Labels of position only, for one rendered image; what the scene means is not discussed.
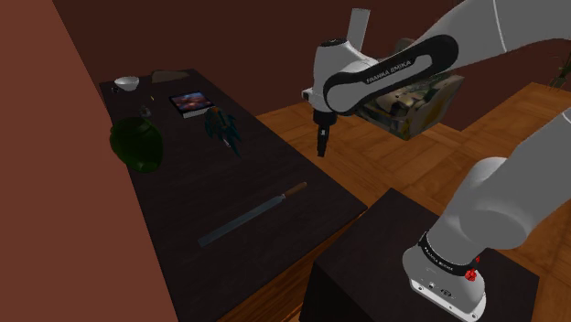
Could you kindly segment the teal toy figure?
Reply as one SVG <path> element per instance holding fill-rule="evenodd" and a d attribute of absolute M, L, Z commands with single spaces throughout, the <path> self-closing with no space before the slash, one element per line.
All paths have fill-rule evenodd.
<path fill-rule="evenodd" d="M 234 154 L 241 157 L 235 141 L 241 142 L 242 138 L 238 134 L 235 118 L 227 114 L 223 109 L 211 107 L 205 112 L 205 130 L 210 138 L 216 136 L 226 144 Z"/>

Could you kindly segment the dark robot stand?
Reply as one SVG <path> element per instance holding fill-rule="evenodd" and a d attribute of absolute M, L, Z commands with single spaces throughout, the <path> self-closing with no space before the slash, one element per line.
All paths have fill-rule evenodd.
<path fill-rule="evenodd" d="M 315 260 L 299 322 L 461 322 L 415 292 L 402 256 L 437 216 L 389 189 Z M 532 322 L 539 278 L 482 252 L 487 305 L 478 322 Z"/>

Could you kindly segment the dark wooden table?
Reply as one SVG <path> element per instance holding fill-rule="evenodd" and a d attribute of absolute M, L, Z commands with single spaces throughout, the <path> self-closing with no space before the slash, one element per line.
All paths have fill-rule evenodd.
<path fill-rule="evenodd" d="M 282 322 L 302 301 L 313 251 L 365 205 L 197 71 L 182 80 L 101 94 L 113 122 L 142 105 L 163 137 L 151 173 L 132 171 L 135 193 L 178 322 Z M 184 119 L 170 96 L 201 91 L 235 118 L 238 157 Z M 198 238 L 299 183 L 307 187 L 211 244 Z"/>

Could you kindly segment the book with colourful cover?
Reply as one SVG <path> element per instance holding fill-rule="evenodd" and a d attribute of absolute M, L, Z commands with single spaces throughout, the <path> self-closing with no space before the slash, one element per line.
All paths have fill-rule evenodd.
<path fill-rule="evenodd" d="M 215 106 L 201 91 L 170 96 L 169 101 L 184 119 L 200 116 Z"/>

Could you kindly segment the flat grey angular plate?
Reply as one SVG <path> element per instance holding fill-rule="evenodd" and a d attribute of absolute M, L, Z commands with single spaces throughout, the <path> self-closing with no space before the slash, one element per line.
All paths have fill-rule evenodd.
<path fill-rule="evenodd" d="M 154 70 L 151 74 L 152 83 L 177 81 L 185 79 L 189 73 L 183 70 Z"/>

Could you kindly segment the dark green round vase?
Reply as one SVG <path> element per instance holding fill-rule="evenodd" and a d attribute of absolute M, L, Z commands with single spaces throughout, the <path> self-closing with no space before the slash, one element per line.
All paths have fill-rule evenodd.
<path fill-rule="evenodd" d="M 153 172 L 162 163 L 162 134 L 143 117 L 128 117 L 114 124 L 110 130 L 110 146 L 122 162 L 141 173 Z"/>

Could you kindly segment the white bowl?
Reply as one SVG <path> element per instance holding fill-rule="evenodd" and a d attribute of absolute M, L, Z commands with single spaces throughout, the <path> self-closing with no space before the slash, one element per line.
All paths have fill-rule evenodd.
<path fill-rule="evenodd" d="M 114 80 L 114 84 L 123 91 L 135 91 L 139 85 L 139 78 L 136 76 L 125 76 Z"/>

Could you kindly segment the dark green houseplant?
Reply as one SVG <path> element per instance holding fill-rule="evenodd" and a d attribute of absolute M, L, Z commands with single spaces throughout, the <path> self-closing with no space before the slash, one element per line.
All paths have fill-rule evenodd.
<path fill-rule="evenodd" d="M 562 89 L 566 84 L 566 76 L 571 72 L 571 52 L 567 55 L 566 59 L 562 59 L 563 65 L 558 68 L 558 73 L 548 83 L 551 89 Z"/>

